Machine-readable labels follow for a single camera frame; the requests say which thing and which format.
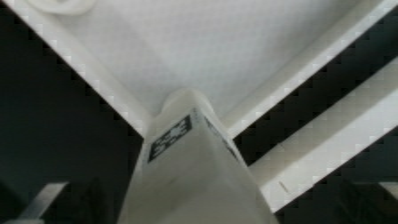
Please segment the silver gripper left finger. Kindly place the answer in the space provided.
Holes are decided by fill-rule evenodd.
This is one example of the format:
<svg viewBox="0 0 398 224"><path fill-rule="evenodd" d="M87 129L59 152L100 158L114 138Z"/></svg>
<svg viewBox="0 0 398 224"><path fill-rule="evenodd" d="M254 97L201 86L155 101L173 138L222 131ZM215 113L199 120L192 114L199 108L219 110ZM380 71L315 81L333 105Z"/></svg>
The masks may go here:
<svg viewBox="0 0 398 224"><path fill-rule="evenodd" d="M11 220L11 224L45 224L43 216L68 185L68 182L45 185L18 218Z"/></svg>

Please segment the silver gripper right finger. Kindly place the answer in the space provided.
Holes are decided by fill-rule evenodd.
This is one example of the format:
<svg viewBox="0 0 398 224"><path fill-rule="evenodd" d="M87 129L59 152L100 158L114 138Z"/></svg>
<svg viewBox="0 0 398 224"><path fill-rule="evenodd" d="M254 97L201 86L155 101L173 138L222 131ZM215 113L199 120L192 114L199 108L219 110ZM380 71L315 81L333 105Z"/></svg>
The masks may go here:
<svg viewBox="0 0 398 224"><path fill-rule="evenodd" d="M382 197L386 200L398 200L398 183L396 182L359 182L359 192L370 197Z"/></svg>

